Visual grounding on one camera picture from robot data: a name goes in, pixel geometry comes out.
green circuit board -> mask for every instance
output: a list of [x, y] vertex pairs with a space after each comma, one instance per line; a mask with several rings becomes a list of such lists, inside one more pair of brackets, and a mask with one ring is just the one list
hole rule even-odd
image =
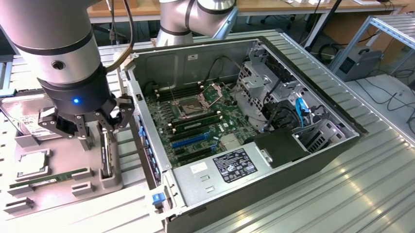
[[[225, 86], [221, 88], [221, 92], [222, 97], [219, 97], [215, 88], [205, 90], [205, 106], [198, 95], [168, 101], [158, 101], [155, 95], [146, 97], [164, 150], [174, 167], [181, 167], [227, 151], [230, 145], [226, 146], [222, 143], [223, 136], [233, 134], [231, 136], [235, 136], [242, 145], [249, 137], [257, 135], [255, 128], [246, 120], [235, 102], [235, 93]], [[194, 131], [199, 133], [179, 140], [172, 140], [174, 137], [183, 137], [183, 135]], [[174, 148], [174, 143], [197, 137], [205, 139]]]

power supply label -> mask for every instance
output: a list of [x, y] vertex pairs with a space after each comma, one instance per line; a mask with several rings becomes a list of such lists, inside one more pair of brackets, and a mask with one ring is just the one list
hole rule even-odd
[[243, 148], [214, 158], [214, 162], [222, 178], [227, 183], [239, 180], [258, 171]]

warning label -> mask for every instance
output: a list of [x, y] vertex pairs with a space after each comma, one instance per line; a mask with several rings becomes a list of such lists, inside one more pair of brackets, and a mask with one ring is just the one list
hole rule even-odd
[[54, 134], [50, 130], [38, 125], [38, 114], [22, 116], [20, 121], [35, 137]]
[[258, 171], [243, 148], [214, 158], [214, 162], [227, 183]]

blue cable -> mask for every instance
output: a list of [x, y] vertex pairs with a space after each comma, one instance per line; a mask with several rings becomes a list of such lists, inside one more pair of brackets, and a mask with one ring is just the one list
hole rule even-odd
[[305, 110], [307, 113], [310, 112], [309, 108], [306, 106], [303, 98], [297, 98], [297, 112], [298, 112], [298, 115], [301, 117], [301, 126], [303, 128], [305, 127], [305, 122], [303, 122], [303, 116], [301, 115], [302, 110]]

motherboard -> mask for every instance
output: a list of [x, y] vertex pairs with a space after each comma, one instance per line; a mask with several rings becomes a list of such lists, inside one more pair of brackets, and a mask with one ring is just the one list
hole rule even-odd
[[146, 97], [164, 150], [181, 167], [243, 145], [258, 133], [225, 83], [172, 88]]

